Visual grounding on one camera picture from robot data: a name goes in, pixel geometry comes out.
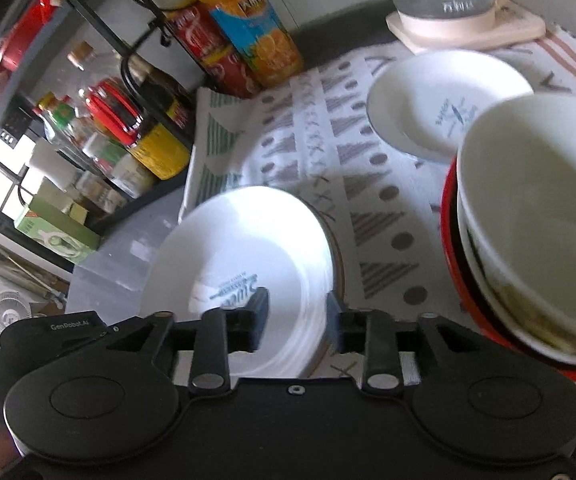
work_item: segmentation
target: white fan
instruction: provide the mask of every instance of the white fan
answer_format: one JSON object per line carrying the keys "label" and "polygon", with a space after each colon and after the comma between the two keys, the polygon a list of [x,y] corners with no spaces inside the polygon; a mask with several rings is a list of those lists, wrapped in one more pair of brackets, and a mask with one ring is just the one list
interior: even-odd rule
{"label": "white fan", "polygon": [[20,319],[32,317],[30,304],[15,290],[0,292],[0,330]]}

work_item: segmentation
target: stacked bowls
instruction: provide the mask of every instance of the stacked bowls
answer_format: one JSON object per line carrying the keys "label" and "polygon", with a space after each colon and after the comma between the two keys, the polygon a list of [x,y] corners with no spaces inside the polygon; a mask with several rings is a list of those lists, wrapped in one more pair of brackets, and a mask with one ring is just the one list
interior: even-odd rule
{"label": "stacked bowls", "polygon": [[482,330],[576,379],[576,98],[524,96],[472,125],[442,239]]}

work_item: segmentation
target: green box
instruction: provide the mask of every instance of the green box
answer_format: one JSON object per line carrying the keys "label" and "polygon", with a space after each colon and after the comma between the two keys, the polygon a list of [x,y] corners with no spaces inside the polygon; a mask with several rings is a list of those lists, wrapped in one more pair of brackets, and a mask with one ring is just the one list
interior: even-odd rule
{"label": "green box", "polygon": [[101,238],[39,196],[15,221],[15,228],[52,252],[78,264],[99,247]]}

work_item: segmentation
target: red bowl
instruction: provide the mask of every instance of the red bowl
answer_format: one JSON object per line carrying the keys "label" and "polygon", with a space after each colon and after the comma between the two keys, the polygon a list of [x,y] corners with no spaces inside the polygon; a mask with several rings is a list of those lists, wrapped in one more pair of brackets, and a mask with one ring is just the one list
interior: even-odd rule
{"label": "red bowl", "polygon": [[482,333],[496,343],[525,353],[576,381],[576,367],[549,359],[533,348],[519,341],[503,323],[498,320],[482,295],[463,252],[462,240],[457,225],[457,161],[453,161],[442,197],[441,211],[442,245],[450,276],[454,282],[462,305],[468,311]]}
{"label": "red bowl", "polygon": [[0,70],[14,72],[28,47],[44,26],[44,12],[40,4],[35,4],[15,23],[8,37],[0,47]]}

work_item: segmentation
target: yellow label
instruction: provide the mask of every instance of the yellow label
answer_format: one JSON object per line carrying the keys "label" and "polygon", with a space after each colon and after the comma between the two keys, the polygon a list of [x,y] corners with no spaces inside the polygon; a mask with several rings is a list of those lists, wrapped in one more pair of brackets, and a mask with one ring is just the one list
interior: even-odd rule
{"label": "yellow label", "polygon": [[[168,109],[168,116],[175,119],[177,109],[178,103],[174,101]],[[188,149],[162,124],[153,127],[129,151],[161,180],[174,177],[190,161]]]}

